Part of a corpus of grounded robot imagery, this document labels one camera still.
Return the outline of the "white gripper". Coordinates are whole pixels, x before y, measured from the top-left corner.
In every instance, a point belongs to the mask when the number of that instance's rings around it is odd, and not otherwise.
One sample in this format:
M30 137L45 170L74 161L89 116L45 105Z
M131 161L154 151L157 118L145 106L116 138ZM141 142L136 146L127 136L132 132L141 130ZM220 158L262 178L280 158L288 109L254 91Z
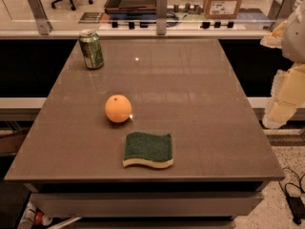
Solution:
M305 103L305 1L272 32L260 40L260 45L281 49L284 57L294 63L287 71L274 76L271 97L267 102L262 123L268 129L278 129L293 117Z

